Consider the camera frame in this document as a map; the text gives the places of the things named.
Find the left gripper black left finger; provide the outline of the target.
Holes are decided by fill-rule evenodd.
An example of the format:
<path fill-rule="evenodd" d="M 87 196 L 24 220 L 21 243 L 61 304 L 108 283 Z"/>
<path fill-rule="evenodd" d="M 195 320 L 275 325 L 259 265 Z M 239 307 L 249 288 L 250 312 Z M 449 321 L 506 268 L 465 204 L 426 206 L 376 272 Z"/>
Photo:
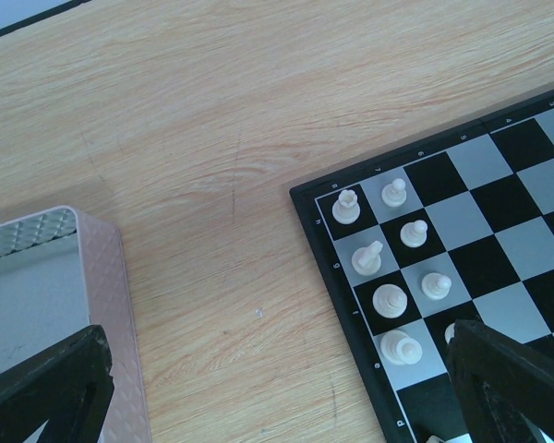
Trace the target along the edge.
<path fill-rule="evenodd" d="M 96 442 L 113 397 L 105 331 L 89 325 L 0 374 L 0 442 Z"/>

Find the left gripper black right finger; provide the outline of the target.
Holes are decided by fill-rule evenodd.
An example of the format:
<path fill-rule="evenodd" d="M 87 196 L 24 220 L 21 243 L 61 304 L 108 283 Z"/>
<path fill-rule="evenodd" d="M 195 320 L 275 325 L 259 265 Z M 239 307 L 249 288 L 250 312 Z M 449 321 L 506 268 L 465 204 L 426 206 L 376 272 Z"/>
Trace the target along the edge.
<path fill-rule="evenodd" d="M 554 441 L 554 359 L 474 320 L 455 321 L 448 372 L 474 442 Z"/>

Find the silver tin lid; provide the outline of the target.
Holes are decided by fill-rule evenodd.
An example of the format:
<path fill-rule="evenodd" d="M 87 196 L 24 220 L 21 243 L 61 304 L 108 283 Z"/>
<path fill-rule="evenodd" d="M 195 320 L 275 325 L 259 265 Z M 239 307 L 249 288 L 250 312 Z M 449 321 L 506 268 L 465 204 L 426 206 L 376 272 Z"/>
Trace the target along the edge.
<path fill-rule="evenodd" d="M 90 324 L 113 357 L 100 440 L 151 441 L 118 229 L 69 206 L 0 224 L 0 374 Z"/>

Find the black silver chess board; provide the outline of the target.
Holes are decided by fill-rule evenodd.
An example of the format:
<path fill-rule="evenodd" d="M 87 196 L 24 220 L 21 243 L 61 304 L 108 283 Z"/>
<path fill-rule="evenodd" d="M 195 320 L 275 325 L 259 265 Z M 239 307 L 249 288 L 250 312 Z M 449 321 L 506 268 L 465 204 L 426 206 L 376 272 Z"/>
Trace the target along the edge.
<path fill-rule="evenodd" d="M 398 208 L 381 198 L 405 181 Z M 331 209 L 345 189 L 361 209 L 352 224 Z M 554 90 L 295 186 L 290 191 L 332 304 L 385 438 L 424 442 L 469 434 L 446 369 L 445 329 L 478 320 L 554 359 Z M 408 222 L 428 224 L 420 247 L 403 244 Z M 352 255 L 383 243 L 381 266 L 362 276 Z M 452 280 L 431 300 L 421 290 L 431 272 Z M 385 318 L 373 293 L 394 284 L 408 305 Z M 380 349 L 399 329 L 419 341 L 415 365 L 394 365 Z"/>

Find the white bishop chess piece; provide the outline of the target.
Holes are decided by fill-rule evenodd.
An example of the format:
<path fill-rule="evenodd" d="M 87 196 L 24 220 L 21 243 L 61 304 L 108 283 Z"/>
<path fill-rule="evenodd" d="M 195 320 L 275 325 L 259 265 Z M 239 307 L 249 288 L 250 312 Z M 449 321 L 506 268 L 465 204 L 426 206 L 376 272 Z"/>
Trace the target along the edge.
<path fill-rule="evenodd" d="M 388 283 L 381 285 L 373 293 L 372 304 L 382 317 L 397 318 L 407 308 L 408 299 L 402 288 Z"/>

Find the white knight chess piece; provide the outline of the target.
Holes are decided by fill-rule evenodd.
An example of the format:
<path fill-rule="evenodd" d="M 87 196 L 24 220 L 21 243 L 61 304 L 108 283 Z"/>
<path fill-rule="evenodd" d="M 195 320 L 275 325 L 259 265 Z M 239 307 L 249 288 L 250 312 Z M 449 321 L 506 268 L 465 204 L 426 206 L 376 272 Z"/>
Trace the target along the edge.
<path fill-rule="evenodd" d="M 352 266 L 362 276 L 374 275 L 381 266 L 380 253 L 383 243 L 376 240 L 371 245 L 358 248 L 352 255 Z"/>

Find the white rook chess piece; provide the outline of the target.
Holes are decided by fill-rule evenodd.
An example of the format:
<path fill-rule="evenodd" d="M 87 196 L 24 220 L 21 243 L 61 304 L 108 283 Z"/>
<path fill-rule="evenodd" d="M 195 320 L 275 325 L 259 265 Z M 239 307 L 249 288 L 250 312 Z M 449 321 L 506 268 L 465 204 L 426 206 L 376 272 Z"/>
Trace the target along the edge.
<path fill-rule="evenodd" d="M 352 189 L 343 190 L 336 198 L 331 209 L 333 218 L 344 225 L 356 222 L 360 212 L 357 194 Z"/>

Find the white pawn on e-file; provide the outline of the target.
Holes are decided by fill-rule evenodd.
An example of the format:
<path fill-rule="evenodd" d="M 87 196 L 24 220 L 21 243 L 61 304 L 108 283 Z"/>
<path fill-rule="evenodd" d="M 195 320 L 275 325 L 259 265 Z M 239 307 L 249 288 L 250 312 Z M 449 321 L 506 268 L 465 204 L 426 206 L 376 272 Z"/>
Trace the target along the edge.
<path fill-rule="evenodd" d="M 449 344 L 454 337 L 454 334 L 455 334 L 454 328 L 455 328 L 455 323 L 452 322 L 444 331 L 444 340 L 446 341 L 447 344 Z"/>

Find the white pawn on f-file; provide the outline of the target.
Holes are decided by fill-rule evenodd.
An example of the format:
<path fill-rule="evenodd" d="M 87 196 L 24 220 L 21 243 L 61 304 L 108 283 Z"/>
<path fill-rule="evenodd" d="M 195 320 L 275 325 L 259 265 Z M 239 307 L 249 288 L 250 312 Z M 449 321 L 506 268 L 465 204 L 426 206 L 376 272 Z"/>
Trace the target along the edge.
<path fill-rule="evenodd" d="M 449 276 L 437 272 L 427 274 L 421 281 L 421 290 L 431 300 L 445 298 L 452 287 L 452 280 Z"/>

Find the white pawn on g-file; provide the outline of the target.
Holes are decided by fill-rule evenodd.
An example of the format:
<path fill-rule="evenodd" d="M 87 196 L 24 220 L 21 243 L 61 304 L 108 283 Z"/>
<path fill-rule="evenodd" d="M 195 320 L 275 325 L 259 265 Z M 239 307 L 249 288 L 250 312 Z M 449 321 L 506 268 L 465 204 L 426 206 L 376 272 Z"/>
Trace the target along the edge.
<path fill-rule="evenodd" d="M 428 238 L 428 224 L 423 220 L 406 223 L 400 231 L 400 239 L 404 245 L 417 248 L 422 246 Z"/>

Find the white pawn on h-file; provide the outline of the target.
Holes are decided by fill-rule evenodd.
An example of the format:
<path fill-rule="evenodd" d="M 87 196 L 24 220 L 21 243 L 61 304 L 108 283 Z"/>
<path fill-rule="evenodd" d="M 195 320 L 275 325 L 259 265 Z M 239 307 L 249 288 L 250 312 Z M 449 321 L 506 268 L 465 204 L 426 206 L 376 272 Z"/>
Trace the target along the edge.
<path fill-rule="evenodd" d="M 381 191 L 382 201 L 391 208 L 398 208 L 406 201 L 406 184 L 402 178 L 396 178 L 385 185 Z"/>

